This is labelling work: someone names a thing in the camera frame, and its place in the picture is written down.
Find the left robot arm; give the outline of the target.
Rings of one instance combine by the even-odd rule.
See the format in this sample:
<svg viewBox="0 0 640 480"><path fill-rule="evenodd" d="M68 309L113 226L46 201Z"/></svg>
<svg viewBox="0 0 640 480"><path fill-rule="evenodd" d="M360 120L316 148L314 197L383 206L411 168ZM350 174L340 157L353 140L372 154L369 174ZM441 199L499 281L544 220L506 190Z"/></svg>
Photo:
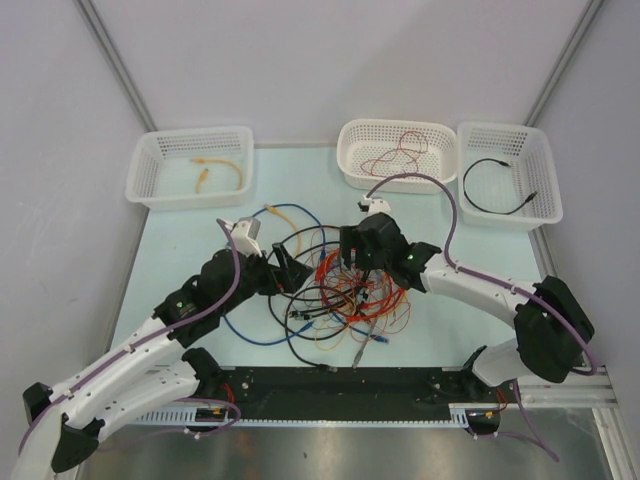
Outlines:
<svg viewBox="0 0 640 480"><path fill-rule="evenodd" d="M23 393L29 427L14 479L50 479L91 457L132 420L177 400L207 400L221 387L214 358L195 342L255 295L295 293L312 270L275 247L216 252L118 346L66 381Z"/></svg>

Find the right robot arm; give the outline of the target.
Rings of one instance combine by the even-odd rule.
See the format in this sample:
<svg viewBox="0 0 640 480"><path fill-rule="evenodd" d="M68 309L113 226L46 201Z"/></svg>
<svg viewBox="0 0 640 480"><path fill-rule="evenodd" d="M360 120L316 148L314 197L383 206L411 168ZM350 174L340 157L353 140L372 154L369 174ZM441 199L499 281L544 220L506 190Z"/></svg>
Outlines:
<svg viewBox="0 0 640 480"><path fill-rule="evenodd" d="M466 361L463 393L484 401L497 386L535 375L554 384L577 372L595 330L567 284L501 279L455 262L447 248L410 242L386 213L339 230L347 267L381 270L403 290L445 296L483 311L514 332L514 339L479 347Z"/></svg>

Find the middle white plastic basket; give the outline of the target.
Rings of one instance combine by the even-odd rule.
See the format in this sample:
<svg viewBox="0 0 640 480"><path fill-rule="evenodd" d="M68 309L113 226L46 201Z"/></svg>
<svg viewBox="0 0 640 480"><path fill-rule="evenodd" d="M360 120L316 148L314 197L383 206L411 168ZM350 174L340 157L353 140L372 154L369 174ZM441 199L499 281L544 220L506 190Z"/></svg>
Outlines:
<svg viewBox="0 0 640 480"><path fill-rule="evenodd" d="M443 184L457 177L455 132L442 124L357 119L345 124L336 147L337 165L353 188L369 190L386 177L428 175Z"/></svg>

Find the white plastic basket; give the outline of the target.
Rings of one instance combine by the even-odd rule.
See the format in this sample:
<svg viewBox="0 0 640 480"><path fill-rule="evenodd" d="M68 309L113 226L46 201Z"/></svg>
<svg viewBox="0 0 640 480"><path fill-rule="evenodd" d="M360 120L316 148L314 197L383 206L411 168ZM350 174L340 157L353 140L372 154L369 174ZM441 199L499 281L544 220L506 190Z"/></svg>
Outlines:
<svg viewBox="0 0 640 480"><path fill-rule="evenodd" d="M369 190L386 177L428 175L443 184L457 177L455 132L442 124L357 119L345 124L336 147L337 165L353 188Z"/></svg>
<svg viewBox="0 0 640 480"><path fill-rule="evenodd" d="M458 204L465 223L528 232L562 220L555 162L542 130L462 122L457 153Z"/></svg>
<svg viewBox="0 0 640 480"><path fill-rule="evenodd" d="M151 210L239 206L252 194L254 173L246 126L150 132L134 148L125 197Z"/></svg>

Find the left white plastic basket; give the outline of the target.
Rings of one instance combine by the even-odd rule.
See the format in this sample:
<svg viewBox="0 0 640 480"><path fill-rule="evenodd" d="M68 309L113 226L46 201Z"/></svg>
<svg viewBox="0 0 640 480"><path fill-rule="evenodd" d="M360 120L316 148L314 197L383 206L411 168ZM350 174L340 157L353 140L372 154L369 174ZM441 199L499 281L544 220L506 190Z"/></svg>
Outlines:
<svg viewBox="0 0 640 480"><path fill-rule="evenodd" d="M150 132L134 148L125 197L151 210L239 206L252 194L254 173L246 126Z"/></svg>

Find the right white plastic basket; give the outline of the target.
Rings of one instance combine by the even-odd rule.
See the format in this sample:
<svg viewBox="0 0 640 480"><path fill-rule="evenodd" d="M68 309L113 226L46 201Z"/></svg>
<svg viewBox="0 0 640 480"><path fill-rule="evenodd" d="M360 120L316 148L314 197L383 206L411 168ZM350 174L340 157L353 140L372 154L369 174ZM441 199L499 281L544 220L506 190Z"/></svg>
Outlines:
<svg viewBox="0 0 640 480"><path fill-rule="evenodd" d="M458 204L465 223L528 232L562 220L555 162L542 130L462 122L457 153Z"/></svg>

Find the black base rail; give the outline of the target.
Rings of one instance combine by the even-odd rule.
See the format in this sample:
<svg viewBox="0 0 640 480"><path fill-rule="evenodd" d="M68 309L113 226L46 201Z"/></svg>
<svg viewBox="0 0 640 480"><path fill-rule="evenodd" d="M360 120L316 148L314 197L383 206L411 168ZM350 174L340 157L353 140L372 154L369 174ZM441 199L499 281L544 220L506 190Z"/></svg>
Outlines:
<svg viewBox="0 0 640 480"><path fill-rule="evenodd" d="M455 404L490 410L511 400L464 370L437 367L236 367L220 370L192 395L226 400L248 422L415 423L449 421Z"/></svg>

